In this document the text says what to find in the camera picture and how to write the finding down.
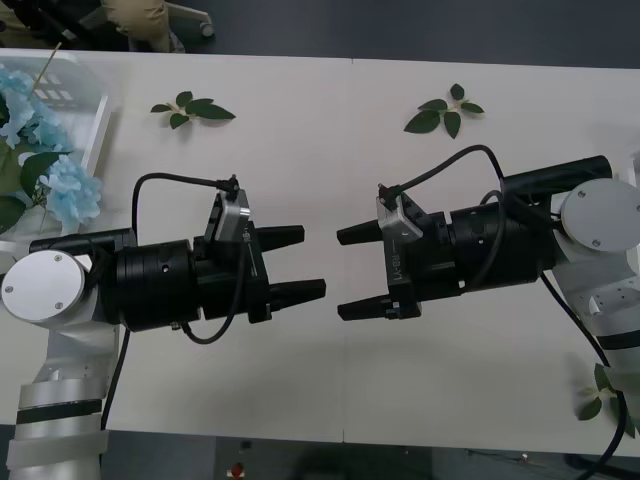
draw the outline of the round joint cap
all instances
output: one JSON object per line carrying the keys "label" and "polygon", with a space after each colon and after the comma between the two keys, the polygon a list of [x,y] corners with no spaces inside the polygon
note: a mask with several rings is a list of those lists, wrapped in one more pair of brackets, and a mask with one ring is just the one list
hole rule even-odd
{"label": "round joint cap", "polygon": [[567,235],[591,250],[624,252],[640,243],[640,190],[599,178],[576,187],[562,205]]}
{"label": "round joint cap", "polygon": [[84,288],[84,270],[69,254],[55,250],[32,253],[4,277],[2,302],[21,320],[39,322],[71,308]]}

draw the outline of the black cylindrical motor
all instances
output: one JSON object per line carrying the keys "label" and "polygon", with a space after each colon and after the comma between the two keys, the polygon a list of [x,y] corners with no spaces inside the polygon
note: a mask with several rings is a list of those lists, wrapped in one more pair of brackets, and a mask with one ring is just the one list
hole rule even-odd
{"label": "black cylindrical motor", "polygon": [[[497,203],[451,212],[449,233],[459,279],[466,285],[478,273],[496,240]],[[555,265],[551,230],[537,230],[507,217],[500,250],[479,285],[466,291],[485,290],[535,282]]]}
{"label": "black cylindrical motor", "polygon": [[125,248],[112,261],[103,290],[111,323],[137,332],[198,319],[196,276],[187,240]]}

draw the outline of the blue hydrangea flower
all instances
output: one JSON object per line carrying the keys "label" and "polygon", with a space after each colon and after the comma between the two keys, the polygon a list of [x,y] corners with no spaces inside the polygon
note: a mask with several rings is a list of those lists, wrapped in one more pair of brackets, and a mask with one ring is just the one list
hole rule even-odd
{"label": "blue hydrangea flower", "polygon": [[62,222],[63,232],[74,231],[81,223],[86,224],[100,214],[100,180],[88,176],[84,168],[67,155],[60,155],[48,173],[49,178],[43,175],[39,180],[51,189],[47,210]]}
{"label": "blue hydrangea flower", "polygon": [[9,110],[9,121],[0,128],[0,136],[6,137],[11,148],[22,137],[37,150],[71,150],[60,117],[37,95],[30,95],[32,87],[33,80],[26,73],[0,67],[0,94]]}

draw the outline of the green leaf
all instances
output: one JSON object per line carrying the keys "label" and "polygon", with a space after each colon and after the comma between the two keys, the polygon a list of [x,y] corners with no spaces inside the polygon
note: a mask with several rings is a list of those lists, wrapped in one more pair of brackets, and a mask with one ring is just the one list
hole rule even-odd
{"label": "green leaf", "polygon": [[13,227],[27,206],[14,197],[0,197],[0,233],[4,233]]}
{"label": "green leaf", "polygon": [[444,126],[451,138],[456,138],[460,131],[460,114],[457,112],[447,112],[444,114]]}
{"label": "green leaf", "polygon": [[12,150],[4,138],[0,139],[0,193],[20,190],[20,153]]}
{"label": "green leaf", "polygon": [[189,103],[193,99],[193,93],[191,92],[182,92],[179,93],[176,97],[176,104],[179,107],[185,107],[187,103]]}
{"label": "green leaf", "polygon": [[45,175],[49,167],[56,163],[60,155],[62,155],[62,153],[37,153],[27,158],[24,162],[22,172],[20,173],[20,183],[24,192],[29,195],[29,197],[33,197],[36,191],[36,183],[38,183],[40,175]]}
{"label": "green leaf", "polygon": [[193,111],[194,107],[197,107],[199,105],[211,105],[213,103],[213,99],[212,98],[198,98],[196,100],[191,100],[189,103],[187,103],[187,106],[185,107],[185,111],[191,115],[194,114],[195,112]]}
{"label": "green leaf", "polygon": [[171,107],[167,104],[158,104],[154,105],[151,109],[151,113],[160,113],[160,112],[169,112],[171,111]]}
{"label": "green leaf", "polygon": [[418,107],[418,110],[438,110],[438,111],[444,111],[447,108],[449,108],[449,105],[447,105],[447,102],[442,100],[441,98],[438,98],[436,100],[429,100],[427,103],[425,103],[424,105],[420,105]]}
{"label": "green leaf", "polygon": [[187,123],[188,121],[189,117],[187,117],[186,115],[182,115],[181,113],[174,113],[169,119],[169,124],[171,125],[171,128],[175,130],[180,125]]}
{"label": "green leaf", "polygon": [[236,116],[217,105],[206,105],[203,103],[195,104],[191,107],[193,113],[198,117],[208,118],[209,120],[231,120]]}
{"label": "green leaf", "polygon": [[[620,403],[618,403],[617,398],[609,399],[609,406],[611,407],[611,413],[613,414],[613,418],[616,423],[618,423],[620,419]],[[624,433],[629,435],[631,438],[636,438],[636,428],[633,425],[633,420],[631,419],[631,415],[629,415],[629,411],[627,411],[627,420],[624,424]]]}
{"label": "green leaf", "polygon": [[469,113],[484,113],[484,110],[480,105],[476,105],[475,103],[471,102],[464,102],[462,105],[460,105],[460,108]]}
{"label": "green leaf", "polygon": [[596,398],[593,401],[587,403],[582,410],[578,414],[578,420],[591,420],[598,413],[600,413],[600,409],[602,408],[602,400],[600,398]]}
{"label": "green leaf", "polygon": [[453,87],[451,87],[451,90],[449,90],[449,92],[451,93],[451,96],[454,100],[462,100],[464,98],[464,88],[462,88],[457,83],[454,84]]}
{"label": "green leaf", "polygon": [[435,110],[422,110],[407,123],[404,131],[409,133],[429,133],[433,132],[438,125],[440,125],[440,114],[438,112]]}
{"label": "green leaf", "polygon": [[598,391],[603,390],[605,388],[608,388],[612,392],[615,391],[611,386],[611,383],[609,383],[609,379],[607,378],[607,374],[604,370],[604,366],[600,365],[599,363],[596,363],[596,368],[594,368],[593,370],[593,376],[596,379],[596,385],[598,386]]}

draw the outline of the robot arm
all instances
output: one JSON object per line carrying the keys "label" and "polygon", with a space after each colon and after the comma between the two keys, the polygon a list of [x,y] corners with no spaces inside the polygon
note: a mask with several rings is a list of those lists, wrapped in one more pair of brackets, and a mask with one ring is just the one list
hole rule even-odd
{"label": "robot arm", "polygon": [[379,187],[377,220],[337,235],[342,245],[384,243],[389,293],[338,306],[343,320],[419,317],[420,302],[531,283],[552,270],[640,424],[640,190],[612,179],[606,158],[503,177],[499,202],[451,212],[449,224],[398,187]]}
{"label": "robot arm", "polygon": [[33,242],[5,275],[6,310],[49,330],[47,360],[21,389],[10,478],[100,478],[100,413],[120,324],[132,332],[170,326],[211,343],[189,327],[200,311],[227,316],[226,330],[235,313],[263,322],[324,297],[324,280],[269,283],[263,252],[304,241],[304,228],[256,228],[245,191],[235,178],[227,184],[193,248],[187,240],[138,246],[131,229],[71,235]]}

